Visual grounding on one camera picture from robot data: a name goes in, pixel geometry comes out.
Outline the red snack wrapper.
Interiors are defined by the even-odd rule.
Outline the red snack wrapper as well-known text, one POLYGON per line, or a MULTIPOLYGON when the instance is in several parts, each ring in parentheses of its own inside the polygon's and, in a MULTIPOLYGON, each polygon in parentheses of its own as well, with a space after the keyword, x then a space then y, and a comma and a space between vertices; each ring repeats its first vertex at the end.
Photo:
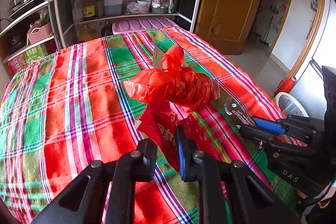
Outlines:
POLYGON ((138 131, 149 137, 163 152, 168 163, 178 172, 179 159, 176 144, 177 126, 181 125, 187 139, 193 140, 197 148, 213 158, 220 160, 219 152, 212 145, 210 138, 198 124, 197 120, 189 114, 187 118, 178 120, 177 115, 171 111, 169 102, 161 105, 147 104, 144 112, 135 123, 138 131))

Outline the soy sauce bottle yellow label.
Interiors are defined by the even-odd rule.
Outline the soy sauce bottle yellow label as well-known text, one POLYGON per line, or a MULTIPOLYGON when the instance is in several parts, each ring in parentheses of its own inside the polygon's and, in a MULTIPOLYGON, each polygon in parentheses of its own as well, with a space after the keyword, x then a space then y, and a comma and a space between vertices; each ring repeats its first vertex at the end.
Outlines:
POLYGON ((83 1, 83 19, 85 21, 92 20, 96 16, 96 4, 95 0, 83 1))

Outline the dark chocolate bar wrapper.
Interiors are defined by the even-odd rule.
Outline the dark chocolate bar wrapper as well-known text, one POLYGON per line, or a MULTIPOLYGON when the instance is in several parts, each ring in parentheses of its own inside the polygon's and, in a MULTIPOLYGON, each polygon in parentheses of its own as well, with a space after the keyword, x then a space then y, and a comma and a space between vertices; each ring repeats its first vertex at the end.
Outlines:
POLYGON ((239 104, 232 98, 228 97, 225 104, 224 110, 226 114, 232 119, 234 124, 238 127, 240 126, 251 126, 255 127, 255 122, 252 118, 239 106, 239 104))

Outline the metal kitchen shelf rack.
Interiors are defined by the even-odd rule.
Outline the metal kitchen shelf rack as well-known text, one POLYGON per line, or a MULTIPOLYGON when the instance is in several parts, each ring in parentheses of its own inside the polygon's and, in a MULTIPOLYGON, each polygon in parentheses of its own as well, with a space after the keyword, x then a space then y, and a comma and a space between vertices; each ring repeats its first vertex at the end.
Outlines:
POLYGON ((195 26, 200 0, 195 0, 191 16, 174 8, 177 0, 32 0, 15 12, 14 20, 1 31, 3 63, 26 58, 37 60, 50 51, 55 41, 61 50, 92 40, 108 32, 125 32, 116 28, 116 20, 150 16, 179 16, 195 26))

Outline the beige paper packet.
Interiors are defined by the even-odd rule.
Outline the beige paper packet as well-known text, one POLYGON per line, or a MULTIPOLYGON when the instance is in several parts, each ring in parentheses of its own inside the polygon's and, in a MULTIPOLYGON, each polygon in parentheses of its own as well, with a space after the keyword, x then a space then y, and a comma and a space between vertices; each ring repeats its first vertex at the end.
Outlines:
POLYGON ((153 52, 153 67, 156 69, 162 69, 162 59, 165 55, 165 52, 161 50, 159 46, 154 47, 154 52, 153 52))

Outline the green carton box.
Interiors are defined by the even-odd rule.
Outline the green carton box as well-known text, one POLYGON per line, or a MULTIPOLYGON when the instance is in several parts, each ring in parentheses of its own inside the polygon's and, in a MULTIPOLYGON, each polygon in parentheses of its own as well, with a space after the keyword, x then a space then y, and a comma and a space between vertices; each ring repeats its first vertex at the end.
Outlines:
POLYGON ((44 44, 39 44, 23 52, 23 57, 27 65, 33 63, 34 61, 43 59, 48 55, 49 54, 44 44))

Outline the red plastic bag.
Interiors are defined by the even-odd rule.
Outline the red plastic bag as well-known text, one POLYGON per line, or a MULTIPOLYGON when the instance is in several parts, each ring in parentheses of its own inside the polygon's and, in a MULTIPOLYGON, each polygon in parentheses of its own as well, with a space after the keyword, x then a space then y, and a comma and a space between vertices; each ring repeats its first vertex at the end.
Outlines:
POLYGON ((219 84, 204 73, 184 66, 184 51, 171 46, 161 60, 161 69, 145 69, 123 85, 132 99, 151 105, 172 102, 185 111, 196 111, 221 96, 219 84))

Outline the white oil jug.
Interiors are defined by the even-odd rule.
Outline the white oil jug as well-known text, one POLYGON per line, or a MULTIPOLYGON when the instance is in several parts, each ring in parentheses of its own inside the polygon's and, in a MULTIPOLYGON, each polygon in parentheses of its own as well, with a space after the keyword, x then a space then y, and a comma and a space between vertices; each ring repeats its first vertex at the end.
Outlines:
POLYGON ((123 0, 104 0, 104 12, 106 16, 118 16, 122 14, 123 0))

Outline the plaid tablecloth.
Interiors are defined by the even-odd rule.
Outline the plaid tablecloth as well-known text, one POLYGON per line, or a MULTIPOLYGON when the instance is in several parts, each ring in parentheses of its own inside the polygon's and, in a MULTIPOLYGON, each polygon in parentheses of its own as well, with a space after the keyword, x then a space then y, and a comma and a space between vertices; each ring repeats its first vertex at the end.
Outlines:
MULTIPOLYGON (((109 162, 146 136, 134 127, 145 104, 130 99, 123 82, 153 68, 154 47, 184 48, 185 62, 217 81, 251 116, 284 117, 243 70, 198 36, 181 28, 133 32, 55 52, 18 72, 1 103, 1 200, 30 223, 93 160, 109 162)), ((224 106, 192 114, 223 161, 241 160, 295 211, 296 190, 267 169, 264 151, 239 135, 224 106)), ((197 183, 181 180, 158 150, 154 180, 138 183, 134 223, 198 223, 197 183)))

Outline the pink lidded storage box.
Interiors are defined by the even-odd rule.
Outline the pink lidded storage box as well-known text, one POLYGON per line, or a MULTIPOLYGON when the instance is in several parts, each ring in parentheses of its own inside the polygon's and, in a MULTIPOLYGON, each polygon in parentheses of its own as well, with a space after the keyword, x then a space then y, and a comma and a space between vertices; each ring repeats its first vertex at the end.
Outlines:
POLYGON ((177 27, 178 25, 168 18, 135 18, 119 20, 112 24, 113 34, 123 34, 147 30, 160 30, 177 27))

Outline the white trash bin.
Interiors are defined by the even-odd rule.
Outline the white trash bin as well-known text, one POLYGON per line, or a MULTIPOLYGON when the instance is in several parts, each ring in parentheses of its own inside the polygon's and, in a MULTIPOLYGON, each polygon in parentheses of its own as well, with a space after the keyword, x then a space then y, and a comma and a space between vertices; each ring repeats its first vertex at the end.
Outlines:
POLYGON ((296 115, 308 117, 301 103, 289 93, 279 92, 273 100, 285 116, 296 115))

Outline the pink plastic basket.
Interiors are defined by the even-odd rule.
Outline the pink plastic basket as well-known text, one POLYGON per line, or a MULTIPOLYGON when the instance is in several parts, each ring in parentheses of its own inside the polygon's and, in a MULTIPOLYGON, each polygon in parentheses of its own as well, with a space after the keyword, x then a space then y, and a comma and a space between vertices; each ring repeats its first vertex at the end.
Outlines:
POLYGON ((31 26, 30 30, 27 33, 28 40, 30 44, 35 44, 37 42, 40 42, 46 38, 51 37, 52 35, 52 27, 51 23, 47 23, 43 26, 31 26))

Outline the silver refrigerator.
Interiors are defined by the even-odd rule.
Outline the silver refrigerator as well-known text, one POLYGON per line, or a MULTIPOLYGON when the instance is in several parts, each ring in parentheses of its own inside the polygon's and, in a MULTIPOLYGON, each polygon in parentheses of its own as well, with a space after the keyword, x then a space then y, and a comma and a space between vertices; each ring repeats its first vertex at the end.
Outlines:
POLYGON ((335 67, 334 0, 325 0, 322 20, 313 45, 296 74, 298 80, 290 92, 310 118, 323 119, 326 111, 322 66, 335 67))

